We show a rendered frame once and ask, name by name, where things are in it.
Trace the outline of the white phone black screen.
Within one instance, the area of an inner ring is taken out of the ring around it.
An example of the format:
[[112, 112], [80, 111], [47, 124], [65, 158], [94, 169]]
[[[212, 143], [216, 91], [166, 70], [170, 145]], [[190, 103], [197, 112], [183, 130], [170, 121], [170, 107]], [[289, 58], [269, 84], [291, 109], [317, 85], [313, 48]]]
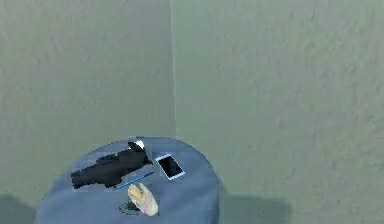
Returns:
[[168, 180], [177, 179], [185, 174], [183, 168], [171, 154], [161, 155], [157, 157], [155, 161], [158, 163]]

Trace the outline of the round blue table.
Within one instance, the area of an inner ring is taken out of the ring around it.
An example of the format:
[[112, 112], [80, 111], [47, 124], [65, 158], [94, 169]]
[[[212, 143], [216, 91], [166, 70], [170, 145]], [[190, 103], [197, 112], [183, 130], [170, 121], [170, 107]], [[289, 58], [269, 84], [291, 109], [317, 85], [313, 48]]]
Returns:
[[[74, 189], [71, 173], [93, 165], [100, 157], [128, 148], [135, 138], [109, 143], [80, 157], [53, 182], [37, 209], [34, 224], [218, 224], [220, 181], [203, 154], [192, 146], [165, 137], [140, 137], [152, 165], [132, 172], [123, 182], [139, 180], [153, 194], [159, 211], [147, 216], [127, 208], [127, 190], [95, 184]], [[155, 159], [171, 154], [185, 171], [168, 180]]]

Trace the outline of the blue pen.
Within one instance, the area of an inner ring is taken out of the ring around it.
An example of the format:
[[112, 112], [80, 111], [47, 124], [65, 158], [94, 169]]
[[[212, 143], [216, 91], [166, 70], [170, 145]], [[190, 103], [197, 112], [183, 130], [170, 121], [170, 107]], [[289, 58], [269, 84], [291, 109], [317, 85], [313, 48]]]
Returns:
[[140, 176], [140, 177], [138, 177], [138, 178], [132, 179], [132, 180], [127, 181], [127, 182], [124, 182], [124, 183], [122, 183], [122, 184], [119, 184], [119, 185], [115, 186], [114, 189], [122, 189], [122, 188], [124, 188], [124, 187], [126, 187], [126, 186], [128, 186], [128, 185], [131, 185], [131, 184], [133, 184], [133, 183], [135, 183], [135, 182], [138, 182], [139, 180], [142, 180], [142, 179], [144, 179], [144, 178], [146, 178], [146, 177], [149, 177], [149, 176], [151, 176], [151, 175], [154, 174], [154, 173], [155, 173], [155, 172], [152, 171], [152, 172], [147, 173], [147, 174], [145, 174], [145, 175], [143, 175], [143, 176]]

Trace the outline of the beige lumpy object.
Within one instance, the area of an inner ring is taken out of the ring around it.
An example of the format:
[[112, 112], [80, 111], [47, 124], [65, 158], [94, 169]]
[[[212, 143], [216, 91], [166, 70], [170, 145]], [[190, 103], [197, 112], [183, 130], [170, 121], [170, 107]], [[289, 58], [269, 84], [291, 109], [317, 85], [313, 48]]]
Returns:
[[159, 211], [159, 206], [152, 192], [143, 184], [131, 184], [127, 190], [133, 204], [145, 215], [154, 216]]

